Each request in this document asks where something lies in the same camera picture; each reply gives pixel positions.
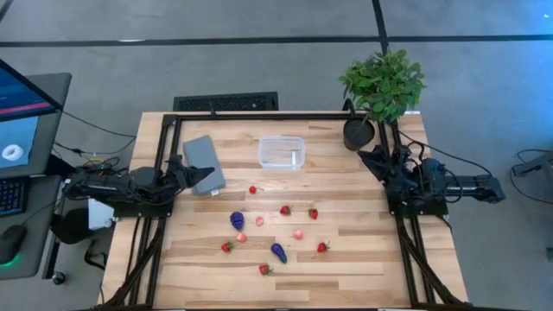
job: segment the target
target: keyboard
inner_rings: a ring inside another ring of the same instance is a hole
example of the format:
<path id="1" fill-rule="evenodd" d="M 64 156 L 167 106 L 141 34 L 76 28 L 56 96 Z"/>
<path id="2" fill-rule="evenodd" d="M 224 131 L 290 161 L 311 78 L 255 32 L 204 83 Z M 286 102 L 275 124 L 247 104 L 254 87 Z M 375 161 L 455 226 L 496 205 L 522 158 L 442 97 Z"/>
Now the keyboard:
<path id="1" fill-rule="evenodd" d="M 175 97 L 173 111 L 277 111 L 276 92 Z"/>
<path id="2" fill-rule="evenodd" d="M 29 178 L 0 180 L 0 217 L 25 212 Z"/>

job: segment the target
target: black plant pot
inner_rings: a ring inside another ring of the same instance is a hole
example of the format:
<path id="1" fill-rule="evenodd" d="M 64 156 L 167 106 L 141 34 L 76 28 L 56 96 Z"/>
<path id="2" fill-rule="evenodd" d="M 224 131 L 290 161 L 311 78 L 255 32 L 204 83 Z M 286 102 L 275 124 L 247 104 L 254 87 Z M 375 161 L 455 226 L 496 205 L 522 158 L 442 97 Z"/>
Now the black plant pot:
<path id="1" fill-rule="evenodd" d="M 374 126 L 363 117 L 356 116 L 351 99 L 346 99 L 344 106 L 348 106 L 350 111 L 350 118 L 344 124 L 344 146 L 358 151 L 374 138 Z"/>

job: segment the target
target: purple eggplant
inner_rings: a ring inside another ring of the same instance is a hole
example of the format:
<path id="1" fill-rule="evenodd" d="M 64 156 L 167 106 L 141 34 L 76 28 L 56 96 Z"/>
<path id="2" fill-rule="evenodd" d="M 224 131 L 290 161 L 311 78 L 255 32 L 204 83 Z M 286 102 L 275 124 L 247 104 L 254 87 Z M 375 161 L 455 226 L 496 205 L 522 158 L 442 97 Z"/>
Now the purple eggplant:
<path id="1" fill-rule="evenodd" d="M 242 230 L 244 228 L 244 215 L 241 212 L 232 213 L 231 224 L 236 230 Z"/>
<path id="2" fill-rule="evenodd" d="M 273 254 L 278 256 L 278 259 L 282 261 L 283 263 L 286 263 L 288 261 L 288 258 L 286 258 L 286 254 L 284 253 L 284 248 L 279 243 L 274 243 L 270 246 L 270 251 L 273 252 Z"/>

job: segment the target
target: computer mouse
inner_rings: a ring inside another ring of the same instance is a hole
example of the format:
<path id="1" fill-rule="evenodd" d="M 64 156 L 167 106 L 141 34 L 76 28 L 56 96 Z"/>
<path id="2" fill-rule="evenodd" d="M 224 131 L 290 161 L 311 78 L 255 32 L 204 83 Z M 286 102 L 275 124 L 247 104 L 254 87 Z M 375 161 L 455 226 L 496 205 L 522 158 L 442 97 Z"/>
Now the computer mouse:
<path id="1" fill-rule="evenodd" d="M 14 260 L 26 234 L 27 228 L 24 225 L 13 225 L 2 233 L 0 236 L 0 264 Z"/>

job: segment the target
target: pink fruit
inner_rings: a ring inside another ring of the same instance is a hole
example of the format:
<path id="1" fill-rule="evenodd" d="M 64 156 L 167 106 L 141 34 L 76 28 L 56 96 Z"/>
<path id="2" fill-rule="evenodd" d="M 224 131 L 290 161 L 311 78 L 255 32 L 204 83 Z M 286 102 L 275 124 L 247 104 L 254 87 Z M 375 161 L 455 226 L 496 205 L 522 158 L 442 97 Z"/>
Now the pink fruit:
<path id="1" fill-rule="evenodd" d="M 240 234 L 236 237 L 236 239 L 237 239 L 239 242 L 245 242 L 245 239 L 246 239 L 245 234 L 240 233 Z"/>
<path id="2" fill-rule="evenodd" d="M 303 238 L 303 231 L 301 231 L 299 229 L 294 231 L 294 238 L 295 239 L 302 239 Z"/>

